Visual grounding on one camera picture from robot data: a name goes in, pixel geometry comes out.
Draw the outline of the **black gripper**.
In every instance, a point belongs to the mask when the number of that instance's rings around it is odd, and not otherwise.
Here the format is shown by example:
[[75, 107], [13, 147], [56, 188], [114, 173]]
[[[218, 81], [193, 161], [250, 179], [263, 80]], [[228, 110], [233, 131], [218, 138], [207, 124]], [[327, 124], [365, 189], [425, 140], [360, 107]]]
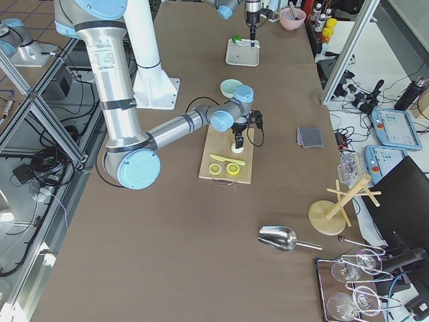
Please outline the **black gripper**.
[[244, 116], [243, 122], [233, 124], [231, 129], [235, 135], [235, 148], [243, 148], [244, 138], [242, 136], [242, 133], [251, 124], [255, 124], [258, 129], [263, 131], [263, 115], [261, 111], [250, 111], [248, 115]]
[[246, 24], [249, 26], [249, 44], [255, 47], [255, 27], [260, 22], [260, 10], [246, 11]]

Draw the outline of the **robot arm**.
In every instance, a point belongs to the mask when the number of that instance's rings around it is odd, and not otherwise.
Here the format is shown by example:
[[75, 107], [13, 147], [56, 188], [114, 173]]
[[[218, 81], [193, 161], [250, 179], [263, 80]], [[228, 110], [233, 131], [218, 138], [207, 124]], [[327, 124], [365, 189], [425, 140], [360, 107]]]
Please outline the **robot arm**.
[[59, 34], [84, 41], [109, 133], [105, 170], [122, 186], [150, 186], [161, 169], [159, 148], [205, 126], [224, 132], [246, 120], [254, 92], [239, 85], [223, 105], [199, 105], [149, 131], [138, 109], [163, 107], [178, 81], [162, 68], [147, 1], [56, 1]]
[[260, 22], [260, 16], [263, 13], [265, 7], [263, 2], [260, 0], [214, 0], [204, 1], [214, 7], [223, 20], [228, 20], [232, 17], [235, 10], [244, 3], [245, 9], [245, 23], [249, 28], [249, 41], [252, 48], [256, 47], [256, 30], [257, 24]]

